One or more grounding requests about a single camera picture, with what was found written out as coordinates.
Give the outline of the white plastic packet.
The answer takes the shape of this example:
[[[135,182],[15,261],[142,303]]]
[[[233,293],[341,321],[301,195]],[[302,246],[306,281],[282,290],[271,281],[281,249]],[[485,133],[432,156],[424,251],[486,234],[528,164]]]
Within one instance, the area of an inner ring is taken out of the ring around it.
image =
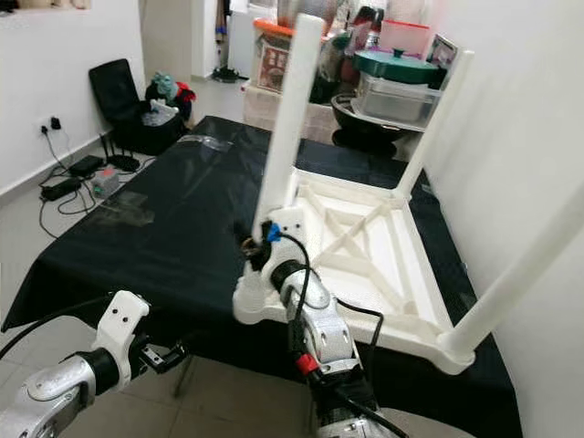
[[[152,99],[150,101],[150,108],[142,114],[142,124],[151,126],[151,128],[159,128],[159,126],[166,125],[168,121],[174,120],[178,117],[180,110],[175,106],[170,106],[164,99]]]

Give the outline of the black round stand base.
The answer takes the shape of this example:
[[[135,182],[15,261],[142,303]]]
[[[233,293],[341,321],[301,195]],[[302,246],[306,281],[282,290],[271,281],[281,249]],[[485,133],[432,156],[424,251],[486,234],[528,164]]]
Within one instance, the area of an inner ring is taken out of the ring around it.
[[[141,162],[138,159],[126,154],[109,155],[106,162],[112,164],[120,172],[137,172],[141,167]]]

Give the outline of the printed cardboard box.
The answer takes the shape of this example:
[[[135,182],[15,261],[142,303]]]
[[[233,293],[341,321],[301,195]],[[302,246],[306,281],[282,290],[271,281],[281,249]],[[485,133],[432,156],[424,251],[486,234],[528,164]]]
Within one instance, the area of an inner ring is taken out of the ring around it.
[[[462,53],[462,50],[450,38],[442,34],[434,34],[433,45],[429,55],[427,55],[427,62],[438,67],[438,69],[450,70],[460,53]]]

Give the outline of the clear plastic container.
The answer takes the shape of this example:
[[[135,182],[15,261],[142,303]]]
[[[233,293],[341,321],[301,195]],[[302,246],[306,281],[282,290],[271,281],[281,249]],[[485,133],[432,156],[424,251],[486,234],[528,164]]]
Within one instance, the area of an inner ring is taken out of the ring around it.
[[[425,129],[442,95],[425,84],[392,82],[363,72],[353,109],[375,120]]]

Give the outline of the clear tape cross patch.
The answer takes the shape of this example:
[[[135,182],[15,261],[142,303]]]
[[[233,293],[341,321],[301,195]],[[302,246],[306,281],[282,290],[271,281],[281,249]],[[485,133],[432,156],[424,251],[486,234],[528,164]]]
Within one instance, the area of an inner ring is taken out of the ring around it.
[[[155,212],[144,205],[147,200],[149,196],[145,193],[114,193],[108,200],[101,202],[93,215],[101,225],[141,228],[153,222],[155,217]]]

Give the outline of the clear tape strip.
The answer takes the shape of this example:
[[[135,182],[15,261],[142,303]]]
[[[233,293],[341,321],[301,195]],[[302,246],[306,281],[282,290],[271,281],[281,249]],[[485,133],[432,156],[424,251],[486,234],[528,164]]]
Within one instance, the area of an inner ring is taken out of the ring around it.
[[[213,137],[213,135],[204,134],[188,134],[183,135],[176,145],[180,146],[199,146],[202,149],[209,149],[210,151],[230,151],[234,144],[230,141],[223,141],[223,139]]]

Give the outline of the metal pot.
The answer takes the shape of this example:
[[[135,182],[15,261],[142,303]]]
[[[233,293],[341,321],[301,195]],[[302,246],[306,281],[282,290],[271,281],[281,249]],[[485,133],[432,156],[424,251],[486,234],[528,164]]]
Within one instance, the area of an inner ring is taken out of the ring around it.
[[[276,24],[295,28],[300,14],[320,17],[326,26],[332,26],[341,0],[276,0]]]

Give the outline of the grey metal folding frame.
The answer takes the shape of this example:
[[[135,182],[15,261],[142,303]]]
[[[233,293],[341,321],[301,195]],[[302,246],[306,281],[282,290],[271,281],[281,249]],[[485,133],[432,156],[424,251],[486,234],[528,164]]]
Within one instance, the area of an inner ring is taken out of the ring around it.
[[[183,363],[181,363],[181,366],[179,367],[178,380],[176,380],[174,387],[172,387],[172,397],[175,398],[175,400],[179,400],[179,398],[182,398],[187,392],[188,385],[191,383],[191,374],[194,362],[195,358],[193,356],[188,356],[188,358],[184,359]]]

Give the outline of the black floor cloth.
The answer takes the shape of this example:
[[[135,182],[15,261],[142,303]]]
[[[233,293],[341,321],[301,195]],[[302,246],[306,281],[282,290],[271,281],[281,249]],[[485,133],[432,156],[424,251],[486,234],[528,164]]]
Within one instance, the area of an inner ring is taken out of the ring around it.
[[[245,259],[236,229],[252,222],[270,132],[208,116],[193,129],[234,144],[230,151],[172,146],[117,193],[145,193],[149,225],[101,225],[96,212],[50,243],[26,271],[4,329],[63,310],[96,324],[84,301],[128,289],[149,301],[141,332],[170,345],[187,339],[193,355],[304,382],[287,353],[287,326],[245,325],[231,308]],[[522,438],[520,409],[493,339],[467,371],[447,375],[429,361],[377,346],[374,391],[385,408],[420,414],[475,438]]]

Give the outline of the black power adapter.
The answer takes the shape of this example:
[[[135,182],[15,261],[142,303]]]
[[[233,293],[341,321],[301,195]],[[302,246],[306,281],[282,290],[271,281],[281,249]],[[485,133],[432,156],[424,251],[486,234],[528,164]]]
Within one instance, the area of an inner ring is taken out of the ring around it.
[[[105,166],[105,160],[100,157],[92,157],[92,155],[84,155],[83,158],[76,160],[68,167],[69,175],[74,178],[87,179],[91,178],[95,172]]]
[[[82,181],[77,178],[67,178],[59,180],[47,186],[40,187],[40,199],[45,202],[51,202],[68,195],[68,193],[75,193],[82,187]]]

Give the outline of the beige cloth-covered stand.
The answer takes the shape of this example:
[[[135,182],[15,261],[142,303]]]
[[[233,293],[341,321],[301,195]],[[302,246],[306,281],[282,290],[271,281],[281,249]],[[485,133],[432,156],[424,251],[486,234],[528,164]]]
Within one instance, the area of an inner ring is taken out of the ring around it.
[[[241,87],[245,93],[245,124],[264,130],[273,130],[278,117],[279,92],[255,87],[246,82]],[[339,130],[337,117],[329,104],[308,103],[303,120],[301,138],[306,141],[333,143],[332,135]]]

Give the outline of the orange-lidded storage box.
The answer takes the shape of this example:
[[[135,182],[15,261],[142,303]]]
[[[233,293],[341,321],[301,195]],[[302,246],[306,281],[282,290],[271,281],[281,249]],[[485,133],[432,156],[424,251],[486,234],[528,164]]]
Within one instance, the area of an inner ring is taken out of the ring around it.
[[[255,18],[252,26],[255,29],[255,59],[249,82],[252,87],[280,93],[295,30],[280,26],[271,18]]]

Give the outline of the black wok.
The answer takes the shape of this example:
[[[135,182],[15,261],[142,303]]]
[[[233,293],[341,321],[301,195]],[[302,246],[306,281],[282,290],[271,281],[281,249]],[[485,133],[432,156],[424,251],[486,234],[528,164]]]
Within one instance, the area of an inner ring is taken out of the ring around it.
[[[366,151],[375,157],[395,157],[396,141],[418,134],[417,130],[406,130],[397,126],[360,120],[353,111],[354,93],[339,93],[330,101],[339,128],[332,133],[332,142],[342,149]]]

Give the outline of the teal plush toy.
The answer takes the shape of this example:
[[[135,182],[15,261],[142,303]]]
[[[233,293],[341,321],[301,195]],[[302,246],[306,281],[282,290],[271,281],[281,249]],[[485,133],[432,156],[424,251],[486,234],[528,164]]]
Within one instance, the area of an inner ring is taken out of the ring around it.
[[[181,88],[170,75],[157,71],[151,76],[151,83],[146,91],[146,99],[162,99],[166,103],[175,103]]]

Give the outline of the white plastic table top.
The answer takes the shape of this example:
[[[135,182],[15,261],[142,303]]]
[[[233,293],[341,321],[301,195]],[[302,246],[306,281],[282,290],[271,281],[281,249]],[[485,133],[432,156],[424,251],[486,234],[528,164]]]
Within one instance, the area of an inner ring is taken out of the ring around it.
[[[257,274],[245,264],[233,295],[242,324],[288,324],[295,347],[327,374],[356,366],[356,342],[418,356],[456,375],[438,337],[454,323],[412,209],[389,189],[295,170],[295,204],[306,210],[309,262],[285,260]]]

